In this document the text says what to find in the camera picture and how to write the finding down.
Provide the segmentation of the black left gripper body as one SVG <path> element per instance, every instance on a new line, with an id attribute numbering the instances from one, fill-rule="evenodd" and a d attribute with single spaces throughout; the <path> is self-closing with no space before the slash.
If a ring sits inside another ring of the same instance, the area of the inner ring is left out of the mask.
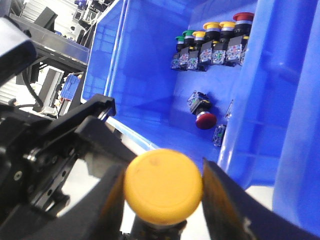
<path id="1" fill-rule="evenodd" d="M 115 99 L 101 94 L 57 119 L 2 104 L 0 217 L 19 204 L 55 216 L 69 201 L 62 187 L 75 162 L 88 155 L 95 177 L 109 164 L 128 165 L 136 155 L 106 125 L 115 114 Z"/>

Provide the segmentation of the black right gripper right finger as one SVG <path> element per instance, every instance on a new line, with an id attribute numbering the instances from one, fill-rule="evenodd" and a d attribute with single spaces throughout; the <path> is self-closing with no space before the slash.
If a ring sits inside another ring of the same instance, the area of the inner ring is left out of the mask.
<path id="1" fill-rule="evenodd" d="M 202 209 L 212 240 L 316 240 L 318 237 L 270 211 L 215 162 L 203 159 Z"/>

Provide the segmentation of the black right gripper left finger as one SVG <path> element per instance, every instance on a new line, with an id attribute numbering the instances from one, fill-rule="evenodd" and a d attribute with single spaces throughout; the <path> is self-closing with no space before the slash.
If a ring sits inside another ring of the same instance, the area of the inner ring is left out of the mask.
<path id="1" fill-rule="evenodd" d="M 2 240 L 117 240 L 123 218 L 124 166 L 111 165 L 97 185 L 67 213 L 50 216 L 17 205 L 0 226 Z"/>

